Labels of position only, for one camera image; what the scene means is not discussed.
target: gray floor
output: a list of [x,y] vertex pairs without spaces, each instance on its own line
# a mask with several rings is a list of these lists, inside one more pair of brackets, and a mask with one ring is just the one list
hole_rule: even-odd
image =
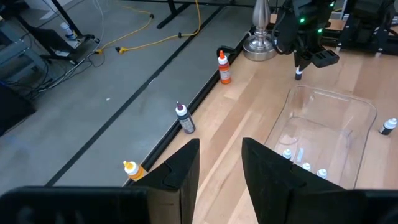
[[[149,28],[120,41],[120,46],[137,46],[197,28],[195,6],[158,30],[155,25],[169,13],[166,4],[125,4],[151,11],[155,19]],[[107,6],[103,1],[101,5],[104,43],[147,21],[146,15],[114,3]],[[216,7],[200,9],[204,21]],[[84,16],[88,11],[90,17]],[[82,32],[100,36],[101,16],[91,1],[83,1],[68,13]],[[220,12],[56,185],[122,185],[126,180],[122,161],[145,159],[175,121],[175,102],[193,99],[217,68],[216,48],[234,47],[250,28],[251,13],[251,9],[236,7]],[[55,18],[43,27],[60,31],[61,22]],[[46,184],[184,41],[173,39],[124,55],[108,49],[103,66],[91,67],[46,92],[35,102],[38,112],[0,138],[0,193],[22,185]],[[92,59],[98,64],[102,57]]]

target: wooden surface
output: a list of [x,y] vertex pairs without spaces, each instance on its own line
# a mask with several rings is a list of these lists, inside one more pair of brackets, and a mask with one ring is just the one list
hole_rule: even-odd
[[398,188],[398,131],[377,132],[398,113],[398,58],[340,52],[326,68],[309,66],[294,80],[293,55],[252,62],[241,54],[231,66],[233,81],[217,84],[193,115],[197,130],[180,132],[154,167],[191,138],[200,138],[200,180],[194,223],[257,223],[243,176],[241,141],[249,136],[265,142],[288,91],[309,85],[368,99],[378,116],[371,128],[357,188]]

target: silver lamp base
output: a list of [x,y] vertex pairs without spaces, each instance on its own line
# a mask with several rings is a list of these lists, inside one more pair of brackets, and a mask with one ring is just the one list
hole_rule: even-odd
[[261,62],[275,57],[277,53],[268,37],[259,38],[252,35],[243,43],[243,55],[249,60]]

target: clear glass dish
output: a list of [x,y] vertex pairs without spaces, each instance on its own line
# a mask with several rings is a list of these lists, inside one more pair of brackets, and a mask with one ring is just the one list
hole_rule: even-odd
[[327,180],[352,189],[376,116],[376,108],[367,101],[296,86],[265,145],[279,154],[290,149],[290,160],[297,165],[309,163],[314,174],[326,169]]

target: yellow cable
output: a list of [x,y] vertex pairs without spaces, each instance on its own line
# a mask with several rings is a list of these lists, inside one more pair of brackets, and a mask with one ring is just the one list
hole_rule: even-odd
[[129,37],[129,36],[135,34],[136,32],[139,32],[140,30],[145,29],[147,26],[149,26],[150,22],[152,22],[152,19],[154,18],[153,15],[152,15],[152,13],[150,13],[150,12],[148,12],[148,11],[134,9],[133,7],[129,7],[129,6],[123,6],[122,4],[119,3],[119,0],[116,0],[116,2],[117,2],[117,4],[118,4],[119,6],[125,8],[125,9],[130,9],[130,10],[133,10],[133,11],[136,11],[136,12],[145,13],[145,14],[150,15],[150,16],[149,16],[149,20],[148,20],[148,22],[147,22],[144,26],[142,26],[142,27],[139,28],[138,30],[135,30],[135,31],[133,31],[133,32],[131,32],[131,33],[128,33],[128,34],[126,34],[126,35],[124,35],[124,36],[122,36],[122,37],[119,37],[119,38],[117,38],[117,39],[115,39],[115,40],[112,40],[112,41],[110,41],[110,42],[104,44],[100,49],[96,50],[96,53],[97,53],[97,54],[102,54],[102,53],[104,52],[104,49],[106,48],[106,46],[108,46],[108,45],[110,45],[110,44],[113,44],[113,43],[115,43],[115,42],[117,42],[117,41],[119,41],[119,40],[121,40],[121,39],[126,38],[126,37]]
[[343,8],[333,10],[332,12],[338,12],[338,11],[340,11],[340,10],[343,10]]
[[[192,34],[182,34],[181,37],[190,37],[190,36],[193,36],[193,35],[197,35],[197,34],[199,33],[199,31],[200,31],[201,16],[200,16],[200,10],[199,10],[198,0],[195,0],[195,4],[196,4],[196,6],[197,6],[197,13],[198,13],[198,29],[196,30],[196,32],[194,32],[194,33],[192,33]],[[164,38],[164,39],[162,39],[162,40],[159,40],[159,41],[156,41],[156,42],[153,42],[153,43],[149,43],[149,44],[144,44],[144,45],[141,45],[141,46],[138,46],[138,47],[130,47],[130,48],[127,48],[127,47],[120,47],[120,48],[117,48],[117,49],[118,49],[118,52],[119,52],[120,54],[123,54],[123,53],[125,53],[125,52],[127,52],[127,51],[129,51],[129,50],[141,49],[141,48],[148,47],[148,46],[151,46],[151,45],[159,44],[159,43],[161,43],[161,42],[164,42],[164,41],[166,41],[166,40],[173,39],[173,38],[176,38],[176,37],[178,37],[178,35],[172,35],[172,36],[166,37],[166,38]]]

